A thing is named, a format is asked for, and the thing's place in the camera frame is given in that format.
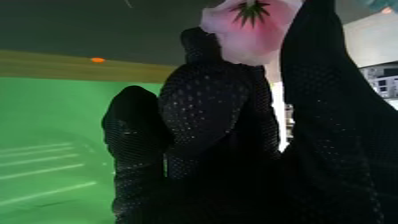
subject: white wall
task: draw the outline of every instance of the white wall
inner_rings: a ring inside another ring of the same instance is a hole
[[[346,25],[347,47],[360,67],[398,61],[398,14],[376,14]]]

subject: finger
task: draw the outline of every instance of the finger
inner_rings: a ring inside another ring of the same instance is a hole
[[[170,77],[161,94],[161,112],[175,135],[170,154],[182,161],[202,157],[235,128],[250,96],[246,73],[246,66],[218,63],[207,67],[182,66]],[[173,167],[171,164],[170,177],[175,176]]]
[[[251,81],[251,96],[241,114],[237,124],[242,151],[248,154],[248,161],[266,162],[278,160],[280,152],[280,125],[273,107],[273,90],[266,78],[264,66],[251,67],[248,78]]]
[[[218,37],[203,29],[193,28],[182,33],[187,63],[223,62]]]
[[[116,159],[115,212],[118,223],[127,223],[161,200],[163,154],[170,141],[157,96],[138,86],[129,87],[113,100],[104,130]]]
[[[333,0],[305,3],[285,40],[282,69],[287,102],[296,108],[296,138],[283,156],[296,218],[310,218],[306,223],[383,222],[360,101],[367,99],[379,109],[386,105],[347,54]]]

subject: black fabric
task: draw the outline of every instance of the black fabric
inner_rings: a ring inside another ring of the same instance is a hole
[[[131,87],[106,115],[118,223],[255,223],[273,219],[264,210],[274,206],[264,198],[274,197],[276,183],[266,183],[264,176],[276,173],[282,153],[266,70],[211,57],[219,55],[219,45],[203,42],[218,43],[216,37],[200,29],[186,31],[187,65],[166,82],[159,110],[154,94]]]
[[[283,155],[264,67],[223,61],[200,28],[182,42],[161,98],[131,87],[104,119],[116,223],[398,223],[397,111],[347,54],[335,1],[306,1],[285,40]]]
[[[398,116],[347,54],[333,0],[306,1],[282,69],[296,109],[282,160],[290,222],[397,223]]]

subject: window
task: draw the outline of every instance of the window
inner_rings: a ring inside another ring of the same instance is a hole
[[[388,81],[386,80],[379,81],[379,86],[386,86],[386,85],[388,85]]]

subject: ceiling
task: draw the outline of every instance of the ceiling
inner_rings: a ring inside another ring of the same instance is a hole
[[[346,23],[372,14],[356,1],[338,0]],[[180,32],[198,25],[202,8],[218,2],[3,0],[0,50],[179,65]]]

